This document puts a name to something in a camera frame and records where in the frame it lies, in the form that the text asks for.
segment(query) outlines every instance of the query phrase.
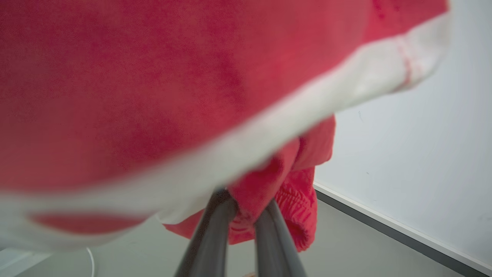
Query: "white wall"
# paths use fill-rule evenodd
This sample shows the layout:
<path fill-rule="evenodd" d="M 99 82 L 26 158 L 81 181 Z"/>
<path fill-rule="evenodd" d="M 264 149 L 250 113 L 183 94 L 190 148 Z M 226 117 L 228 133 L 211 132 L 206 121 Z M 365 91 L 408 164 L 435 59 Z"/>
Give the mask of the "white wall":
<path fill-rule="evenodd" d="M 338 114 L 316 181 L 492 265 L 492 1 L 452 4 L 436 74 Z"/>

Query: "red towel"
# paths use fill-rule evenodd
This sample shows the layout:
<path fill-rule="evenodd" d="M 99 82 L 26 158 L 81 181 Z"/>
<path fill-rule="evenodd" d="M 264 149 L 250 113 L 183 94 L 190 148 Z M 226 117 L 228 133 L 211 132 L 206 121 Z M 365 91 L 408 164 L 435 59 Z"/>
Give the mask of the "red towel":
<path fill-rule="evenodd" d="M 40 250 L 101 244 L 156 213 L 190 237 L 225 184 L 241 207 L 232 243 L 252 238 L 275 196 L 305 249 L 312 167 L 331 155 L 334 121 L 313 126 L 428 76 L 450 19 L 446 0 L 1 0 L 0 11 L 0 247 Z"/>

